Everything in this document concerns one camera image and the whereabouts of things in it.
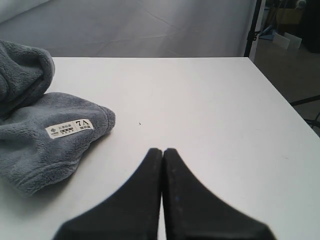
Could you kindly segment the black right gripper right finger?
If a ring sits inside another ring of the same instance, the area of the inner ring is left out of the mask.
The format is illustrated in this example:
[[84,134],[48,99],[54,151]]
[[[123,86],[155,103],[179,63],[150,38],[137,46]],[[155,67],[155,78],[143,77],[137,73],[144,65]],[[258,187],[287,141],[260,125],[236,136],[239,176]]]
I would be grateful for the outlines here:
[[162,159],[162,203],[168,240],[273,240],[263,222],[238,211],[208,190],[178,151]]

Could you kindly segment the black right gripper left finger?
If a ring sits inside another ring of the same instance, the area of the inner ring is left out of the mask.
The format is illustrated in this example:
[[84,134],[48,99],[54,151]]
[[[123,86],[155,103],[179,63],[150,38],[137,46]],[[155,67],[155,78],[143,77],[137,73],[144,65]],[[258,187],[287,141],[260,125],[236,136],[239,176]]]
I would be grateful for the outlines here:
[[162,158],[148,150],[132,176],[110,197],[62,224],[56,240],[156,240],[162,195]]

